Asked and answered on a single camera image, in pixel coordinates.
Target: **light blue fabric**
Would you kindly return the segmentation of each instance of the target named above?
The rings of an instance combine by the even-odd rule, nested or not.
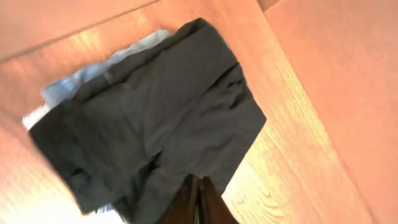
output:
[[[99,76],[111,65],[120,62],[129,55],[150,49],[171,35],[172,34],[167,30],[157,30],[138,42],[131,44],[130,47],[117,51],[109,58],[109,60],[89,65],[69,77],[58,80],[44,87],[42,89],[42,97],[48,103],[50,108],[53,108],[63,100],[72,98],[82,84]]]

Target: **dark brown item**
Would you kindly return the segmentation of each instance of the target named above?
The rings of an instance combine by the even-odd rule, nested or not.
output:
[[[238,222],[228,210],[210,178],[190,174],[185,178],[159,223],[232,224]]]

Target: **brown object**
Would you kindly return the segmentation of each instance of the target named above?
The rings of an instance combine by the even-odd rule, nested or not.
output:
[[[268,118],[223,193],[235,219],[373,222],[258,3],[162,0],[0,63],[0,217],[6,223],[82,218],[21,125],[22,116],[43,103],[40,88],[160,27],[177,30],[197,17],[219,30]]]
[[[398,2],[286,0],[272,28],[380,223],[398,223]]]
[[[0,61],[156,0],[0,0]]]
[[[237,224],[209,177],[188,175],[159,224]]]
[[[271,6],[275,5],[280,0],[257,0],[260,5],[260,8],[265,11],[269,9]]]

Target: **clothing pile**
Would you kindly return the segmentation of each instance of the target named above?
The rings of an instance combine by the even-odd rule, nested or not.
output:
[[[37,147],[83,213],[106,206],[128,223],[156,223],[187,174],[222,193],[266,121],[203,19],[158,30],[43,95],[43,117],[24,120]]]

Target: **folded clothing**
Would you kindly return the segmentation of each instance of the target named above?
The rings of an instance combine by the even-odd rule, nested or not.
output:
[[[172,33],[167,30],[157,30],[143,39],[131,44],[128,48],[118,50],[107,61],[89,65],[69,77],[57,80],[44,87],[42,90],[42,96],[47,104],[53,108],[62,101],[72,98],[82,84],[101,75],[101,73],[107,70],[111,65],[120,62],[128,55],[136,54],[154,47],[171,35]]]
[[[187,174],[222,193],[265,120],[235,56],[197,19],[82,85],[30,134],[83,213],[112,202],[155,223]]]

